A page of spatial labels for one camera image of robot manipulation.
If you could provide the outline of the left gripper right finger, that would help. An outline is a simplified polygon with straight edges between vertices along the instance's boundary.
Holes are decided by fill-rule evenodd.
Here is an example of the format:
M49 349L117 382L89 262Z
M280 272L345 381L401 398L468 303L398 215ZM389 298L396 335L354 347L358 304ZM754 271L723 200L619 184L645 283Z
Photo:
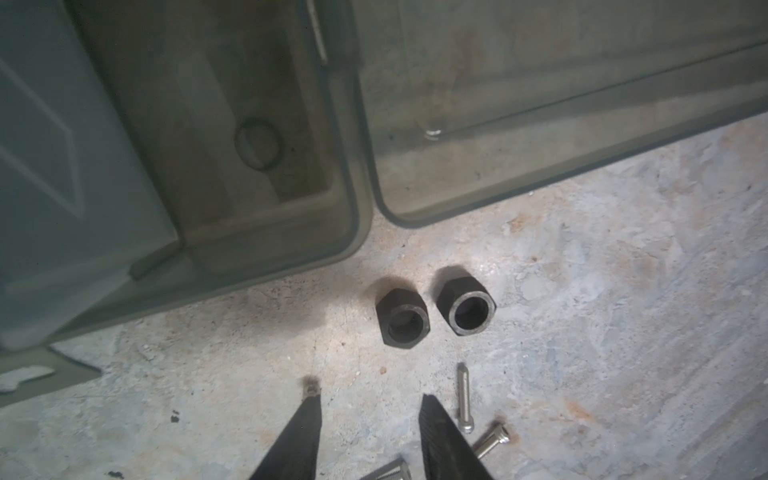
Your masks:
M422 396L418 420L427 479L492 479L434 395Z

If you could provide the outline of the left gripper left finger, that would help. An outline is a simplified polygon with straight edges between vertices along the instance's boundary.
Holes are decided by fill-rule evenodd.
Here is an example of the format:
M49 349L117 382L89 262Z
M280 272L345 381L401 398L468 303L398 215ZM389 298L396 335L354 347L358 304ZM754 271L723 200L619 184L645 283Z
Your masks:
M309 396L302 401L250 480L315 480L321 428L321 396Z

